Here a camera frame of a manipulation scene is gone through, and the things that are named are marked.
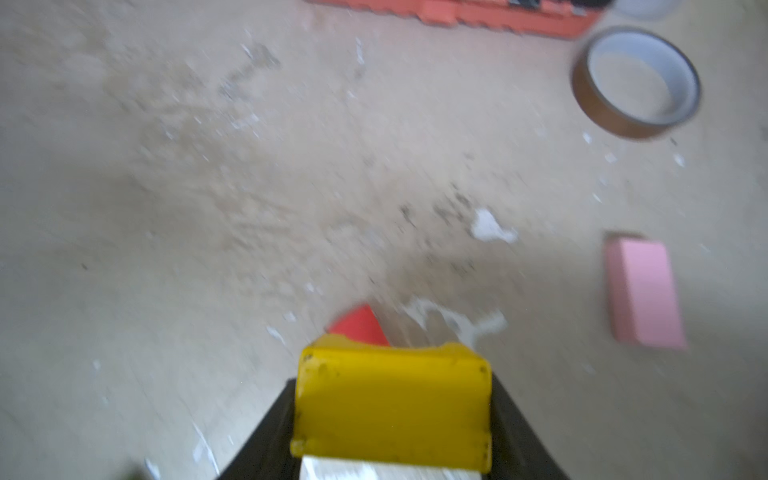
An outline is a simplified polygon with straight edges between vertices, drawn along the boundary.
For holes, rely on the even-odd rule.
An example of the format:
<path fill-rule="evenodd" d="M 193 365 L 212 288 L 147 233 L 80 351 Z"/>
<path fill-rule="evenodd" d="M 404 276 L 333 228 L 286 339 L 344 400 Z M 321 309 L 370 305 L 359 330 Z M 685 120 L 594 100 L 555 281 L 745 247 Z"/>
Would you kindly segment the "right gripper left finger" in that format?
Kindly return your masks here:
<path fill-rule="evenodd" d="M 286 382 L 220 480 L 295 480 L 300 478 L 300 458 L 290 451 L 295 414 L 296 380 Z"/>

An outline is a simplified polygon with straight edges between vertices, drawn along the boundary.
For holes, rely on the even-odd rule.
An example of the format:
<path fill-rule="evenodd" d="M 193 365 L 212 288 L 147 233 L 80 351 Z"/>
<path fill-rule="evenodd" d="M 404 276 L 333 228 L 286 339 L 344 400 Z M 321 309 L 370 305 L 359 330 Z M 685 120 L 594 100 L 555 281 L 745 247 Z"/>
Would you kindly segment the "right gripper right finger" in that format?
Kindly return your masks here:
<path fill-rule="evenodd" d="M 491 470 L 486 480 L 569 480 L 523 416 L 501 381 L 492 375 Z"/>

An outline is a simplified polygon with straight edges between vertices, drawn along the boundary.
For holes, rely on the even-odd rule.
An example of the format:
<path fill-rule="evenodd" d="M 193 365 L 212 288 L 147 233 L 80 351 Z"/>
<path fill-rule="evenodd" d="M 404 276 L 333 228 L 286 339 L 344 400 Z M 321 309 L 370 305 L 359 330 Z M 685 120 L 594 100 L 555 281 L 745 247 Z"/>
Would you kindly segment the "yellow block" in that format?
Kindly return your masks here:
<path fill-rule="evenodd" d="M 468 347 L 396 348 L 326 334 L 301 353 L 295 457 L 487 473 L 492 370 Z"/>

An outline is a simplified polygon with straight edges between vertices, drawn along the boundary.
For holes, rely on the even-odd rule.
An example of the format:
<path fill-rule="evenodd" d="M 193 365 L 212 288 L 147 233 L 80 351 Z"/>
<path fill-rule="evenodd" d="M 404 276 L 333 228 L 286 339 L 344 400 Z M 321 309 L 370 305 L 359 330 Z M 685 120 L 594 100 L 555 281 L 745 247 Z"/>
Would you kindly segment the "red block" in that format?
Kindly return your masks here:
<path fill-rule="evenodd" d="M 361 304 L 344 313 L 327 327 L 326 332 L 358 343 L 391 346 L 369 304 Z"/>

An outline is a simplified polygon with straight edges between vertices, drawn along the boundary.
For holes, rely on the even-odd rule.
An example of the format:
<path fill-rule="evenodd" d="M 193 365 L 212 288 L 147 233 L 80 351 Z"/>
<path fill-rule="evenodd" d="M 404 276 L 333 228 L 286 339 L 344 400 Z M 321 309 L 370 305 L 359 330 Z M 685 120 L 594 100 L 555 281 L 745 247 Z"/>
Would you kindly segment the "pink wood block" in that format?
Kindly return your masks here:
<path fill-rule="evenodd" d="M 603 253 L 614 338 L 652 348 L 686 348 L 666 247 L 644 238 L 613 236 Z"/>

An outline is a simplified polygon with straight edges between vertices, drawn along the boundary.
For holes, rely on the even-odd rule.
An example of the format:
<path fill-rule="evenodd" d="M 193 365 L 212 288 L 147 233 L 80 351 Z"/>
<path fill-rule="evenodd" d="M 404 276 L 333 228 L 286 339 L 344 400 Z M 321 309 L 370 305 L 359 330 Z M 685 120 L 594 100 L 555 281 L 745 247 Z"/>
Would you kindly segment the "brown tape roll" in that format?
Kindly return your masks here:
<path fill-rule="evenodd" d="M 694 65 L 679 48 L 630 27 L 591 38 L 573 65 L 571 86 L 596 125 L 634 140 L 657 137 L 690 120 L 703 94 Z"/>

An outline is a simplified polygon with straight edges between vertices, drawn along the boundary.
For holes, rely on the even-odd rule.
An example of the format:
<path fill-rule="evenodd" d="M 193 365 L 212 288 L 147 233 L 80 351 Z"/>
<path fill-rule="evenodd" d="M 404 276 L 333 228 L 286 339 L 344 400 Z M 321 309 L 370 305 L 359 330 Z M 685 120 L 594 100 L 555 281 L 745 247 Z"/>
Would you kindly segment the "black tool case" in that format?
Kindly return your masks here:
<path fill-rule="evenodd" d="M 323 5 L 416 18 L 441 27 L 464 24 L 518 34 L 575 39 L 612 6 L 610 1 L 323 0 Z"/>

